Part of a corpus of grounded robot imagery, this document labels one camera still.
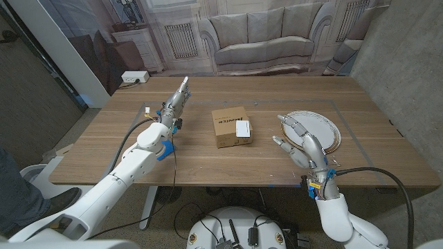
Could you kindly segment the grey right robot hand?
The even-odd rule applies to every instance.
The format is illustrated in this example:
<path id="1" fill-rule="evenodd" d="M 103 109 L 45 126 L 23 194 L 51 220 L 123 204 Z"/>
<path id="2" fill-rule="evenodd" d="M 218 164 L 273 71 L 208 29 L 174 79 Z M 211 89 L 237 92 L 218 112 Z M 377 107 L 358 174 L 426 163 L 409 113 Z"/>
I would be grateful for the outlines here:
<path id="1" fill-rule="evenodd" d="M 312 169 L 315 172 L 327 171 L 329 169 L 326 153 L 315 135 L 311 134 L 297 120 L 290 116 L 278 115 L 283 124 L 289 125 L 298 136 L 302 138 L 303 151 L 297 149 L 290 143 L 285 142 L 277 136 L 273 141 L 287 152 L 292 161 L 303 169 Z"/>

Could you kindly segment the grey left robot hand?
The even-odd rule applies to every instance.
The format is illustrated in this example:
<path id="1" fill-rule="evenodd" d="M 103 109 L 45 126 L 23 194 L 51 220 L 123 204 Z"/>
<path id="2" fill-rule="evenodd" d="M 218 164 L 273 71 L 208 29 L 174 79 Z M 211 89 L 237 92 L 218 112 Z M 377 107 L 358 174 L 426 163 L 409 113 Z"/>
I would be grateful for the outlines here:
<path id="1" fill-rule="evenodd" d="M 166 100 L 161 110 L 161 124 L 171 128 L 174 121 L 183 113 L 183 108 L 190 96 L 188 76 L 185 76 L 179 88 Z"/>

